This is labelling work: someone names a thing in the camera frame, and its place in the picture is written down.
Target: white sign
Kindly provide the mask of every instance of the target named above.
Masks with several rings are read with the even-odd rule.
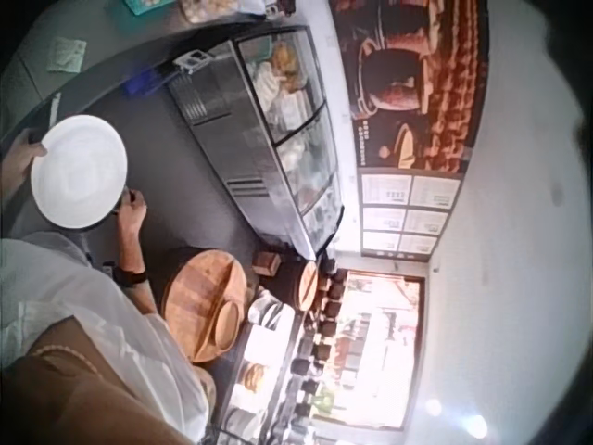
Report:
[[[439,211],[408,210],[404,232],[440,235],[447,216],[447,213]]]
[[[430,255],[433,253],[437,238],[432,236],[403,235],[399,243],[399,251],[407,253],[422,253]]]
[[[362,248],[368,250],[397,251],[400,234],[389,234],[385,232],[363,232]]]
[[[366,230],[401,232],[405,218],[405,209],[366,208],[362,210],[362,224]]]
[[[434,209],[451,209],[455,202],[459,179],[429,178],[416,176],[411,191],[411,206],[431,207]]]
[[[363,174],[363,204],[406,205],[410,199],[411,176],[402,174]]]

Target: menu board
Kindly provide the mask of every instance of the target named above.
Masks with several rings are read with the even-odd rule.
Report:
[[[416,176],[411,191],[411,206],[450,210],[460,188],[459,179]]]
[[[363,204],[408,204],[411,176],[394,174],[363,174]]]
[[[448,213],[442,211],[408,210],[404,230],[413,234],[440,235]]]
[[[434,236],[403,235],[399,242],[399,251],[408,253],[433,253],[437,238]]]
[[[329,3],[354,131],[361,253],[429,261],[482,119],[486,0]],[[393,255],[385,246],[395,234]]]
[[[405,219],[405,209],[368,207],[362,211],[362,228],[364,230],[401,231]]]
[[[362,245],[368,250],[397,252],[400,237],[400,234],[387,232],[363,232]]]

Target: wristwatch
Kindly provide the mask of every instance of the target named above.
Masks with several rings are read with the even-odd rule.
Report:
[[[128,272],[117,266],[113,269],[113,281],[121,287],[134,287],[146,281],[146,271],[142,273]]]

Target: ceiling light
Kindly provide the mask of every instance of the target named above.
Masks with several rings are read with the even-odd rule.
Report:
[[[424,404],[424,408],[426,412],[432,415],[433,417],[438,417],[443,412],[443,407],[441,402],[437,399],[430,399]]]
[[[488,425],[481,415],[474,415],[465,421],[465,429],[476,439],[483,439],[488,434]]]

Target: glass shelf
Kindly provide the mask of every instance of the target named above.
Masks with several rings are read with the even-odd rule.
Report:
[[[305,30],[264,35],[238,47],[272,140],[279,143],[323,104],[309,35]]]
[[[278,146],[293,197],[301,213],[320,199],[335,171],[335,149],[327,108],[299,133]]]

